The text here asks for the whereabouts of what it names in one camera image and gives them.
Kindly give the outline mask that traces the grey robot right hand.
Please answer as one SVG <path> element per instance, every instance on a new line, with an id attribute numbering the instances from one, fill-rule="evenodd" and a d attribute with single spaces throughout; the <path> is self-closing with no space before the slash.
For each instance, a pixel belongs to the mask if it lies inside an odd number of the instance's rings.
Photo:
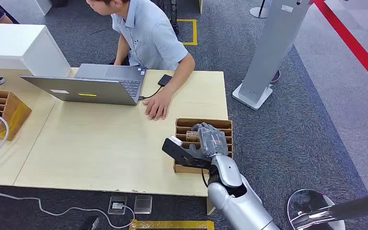
<path id="1" fill-rule="evenodd" d="M 200 141 L 200 147 L 198 149 L 194 144 L 190 145 L 191 151 L 200 153 L 206 158 L 216 155 L 229 155 L 224 132 L 205 122 L 192 126 L 191 131 L 198 133 Z"/>

